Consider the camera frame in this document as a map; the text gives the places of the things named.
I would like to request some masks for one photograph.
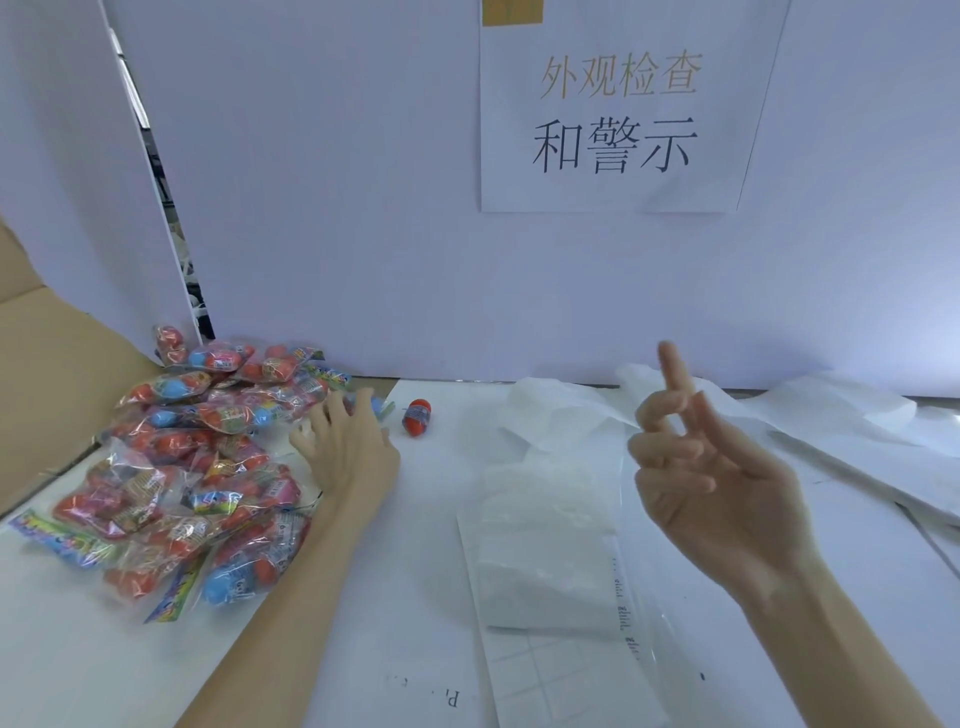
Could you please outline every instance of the white table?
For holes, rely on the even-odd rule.
[[[356,554],[305,726],[496,726],[454,513],[486,467],[515,462],[525,450],[494,427],[507,390],[401,381],[391,394],[399,408],[430,400],[433,419],[418,440],[402,432],[399,412],[389,420],[403,455],[400,480]],[[960,581],[896,506],[822,467],[798,461],[798,468],[841,583],[945,724],[960,725]],[[48,505],[83,472],[61,478],[32,505]],[[637,591],[656,575],[663,619],[651,620],[651,641],[678,728],[802,725],[745,620],[653,530],[630,478],[625,471],[629,527],[621,544]],[[2,530],[4,725],[168,728],[256,606],[144,626],[109,609],[96,577]],[[438,713],[449,694],[458,709]]]

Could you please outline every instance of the finger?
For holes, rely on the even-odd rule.
[[[347,408],[344,407],[344,393],[336,391],[324,400],[324,408],[330,418],[330,426],[342,424],[347,420]]]
[[[670,432],[643,432],[627,441],[627,451],[638,465],[656,467],[665,458],[692,460],[704,452],[700,440]]]
[[[307,419],[313,429],[314,438],[322,441],[330,430],[330,420],[326,416],[325,404],[314,404],[307,412]]]
[[[677,345],[672,341],[661,341],[657,346],[657,356],[660,358],[660,371],[663,373],[666,388],[684,392],[689,397],[693,397],[697,387],[686,368],[684,359],[680,356]],[[681,411],[680,418],[684,421],[687,432],[696,432],[699,429],[696,415],[689,407]]]
[[[792,474],[790,466],[774,453],[754,442],[746,432],[731,425],[717,414],[707,395],[698,392],[690,400],[704,436],[720,454],[756,477],[784,477]]]
[[[373,389],[364,387],[357,390],[357,399],[353,403],[353,417],[376,422],[376,415],[373,414]]]
[[[634,483],[640,494],[645,497],[656,493],[702,496],[717,487],[716,481],[709,475],[669,468],[640,468],[634,475]]]
[[[299,427],[290,432],[290,444],[305,460],[312,460],[317,454],[316,446]]]
[[[636,423],[646,432],[673,432],[667,416],[686,409],[684,392],[654,392],[636,410]]]

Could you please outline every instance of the paper sign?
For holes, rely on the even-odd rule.
[[[736,210],[788,6],[482,2],[483,210]]]

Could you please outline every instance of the white backdrop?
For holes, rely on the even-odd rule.
[[[481,214],[477,5],[109,3],[218,334],[584,382],[670,336],[728,387],[960,395],[960,4],[794,0],[728,215]]]
[[[0,0],[0,119],[0,214],[43,281],[146,354],[154,324],[195,336],[99,0]]]

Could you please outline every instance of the yellow tape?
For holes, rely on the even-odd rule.
[[[483,0],[483,25],[539,25],[543,0]]]

